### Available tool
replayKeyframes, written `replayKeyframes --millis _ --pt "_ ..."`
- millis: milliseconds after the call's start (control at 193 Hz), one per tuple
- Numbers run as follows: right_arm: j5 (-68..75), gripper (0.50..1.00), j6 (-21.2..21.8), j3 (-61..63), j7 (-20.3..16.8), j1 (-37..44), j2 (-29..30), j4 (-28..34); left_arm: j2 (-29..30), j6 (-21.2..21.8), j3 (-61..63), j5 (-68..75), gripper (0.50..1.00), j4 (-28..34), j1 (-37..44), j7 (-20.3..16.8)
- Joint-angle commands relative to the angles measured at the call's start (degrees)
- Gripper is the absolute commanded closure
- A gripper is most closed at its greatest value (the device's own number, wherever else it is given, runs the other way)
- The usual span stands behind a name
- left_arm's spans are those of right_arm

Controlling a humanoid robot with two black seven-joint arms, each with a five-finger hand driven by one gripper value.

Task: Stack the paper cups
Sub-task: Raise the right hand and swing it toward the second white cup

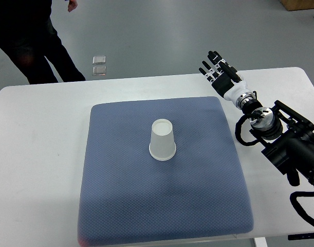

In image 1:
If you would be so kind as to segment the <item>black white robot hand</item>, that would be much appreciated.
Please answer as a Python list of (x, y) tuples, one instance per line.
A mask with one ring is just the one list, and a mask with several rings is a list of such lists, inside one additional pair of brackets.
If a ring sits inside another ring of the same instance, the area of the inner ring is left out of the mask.
[(255, 98), (254, 93), (247, 88), (247, 82), (218, 52), (209, 51), (207, 58), (213, 65), (202, 61), (204, 68), (200, 67), (199, 71), (223, 99), (241, 110), (246, 102)]

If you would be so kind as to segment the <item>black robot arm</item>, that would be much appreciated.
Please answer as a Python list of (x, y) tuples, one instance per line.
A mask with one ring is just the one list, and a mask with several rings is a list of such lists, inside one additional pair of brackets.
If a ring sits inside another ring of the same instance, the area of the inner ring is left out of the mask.
[[(236, 123), (235, 137), (244, 146), (261, 143), (262, 154), (291, 186), (299, 186), (303, 175), (314, 187), (314, 124), (280, 101), (263, 107), (256, 92), (239, 96), (236, 106), (243, 115)], [(314, 191), (296, 191), (290, 202), (298, 215), (314, 227), (314, 219), (298, 202), (299, 197), (314, 197)]]

